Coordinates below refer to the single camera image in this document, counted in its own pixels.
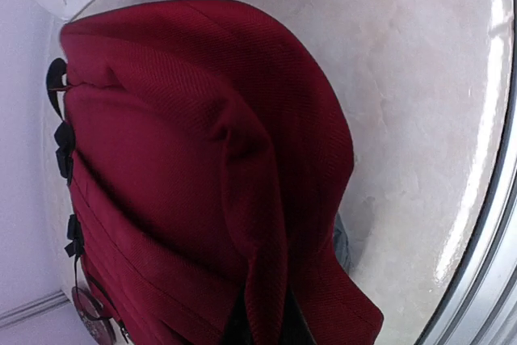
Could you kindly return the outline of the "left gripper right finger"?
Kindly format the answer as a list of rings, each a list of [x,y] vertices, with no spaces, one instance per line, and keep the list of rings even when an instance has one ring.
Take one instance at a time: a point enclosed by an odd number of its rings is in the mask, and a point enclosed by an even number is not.
[[[284,344],[285,345],[316,345],[308,323],[296,301],[293,291],[289,288],[284,306]]]

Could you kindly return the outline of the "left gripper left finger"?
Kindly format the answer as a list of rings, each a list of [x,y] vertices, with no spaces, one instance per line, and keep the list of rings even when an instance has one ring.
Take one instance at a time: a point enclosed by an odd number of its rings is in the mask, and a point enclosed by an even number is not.
[[[243,285],[225,325],[220,345],[252,345],[253,338],[246,312],[246,286]]]

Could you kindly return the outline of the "grey pencil pouch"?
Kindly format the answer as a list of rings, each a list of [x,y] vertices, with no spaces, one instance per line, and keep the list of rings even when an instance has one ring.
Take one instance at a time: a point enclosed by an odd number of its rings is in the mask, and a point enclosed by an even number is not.
[[[350,275],[355,268],[355,252],[339,212],[336,213],[334,220],[333,245],[338,263]]]

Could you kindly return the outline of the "red backpack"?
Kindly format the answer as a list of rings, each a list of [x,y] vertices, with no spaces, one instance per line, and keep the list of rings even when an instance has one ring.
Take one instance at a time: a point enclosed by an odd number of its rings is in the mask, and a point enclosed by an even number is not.
[[[382,312],[334,253],[354,167],[321,68],[234,0],[75,20],[46,87],[72,214],[65,250],[135,344],[220,344],[243,285],[253,344],[284,344],[290,288],[317,344],[372,344]]]

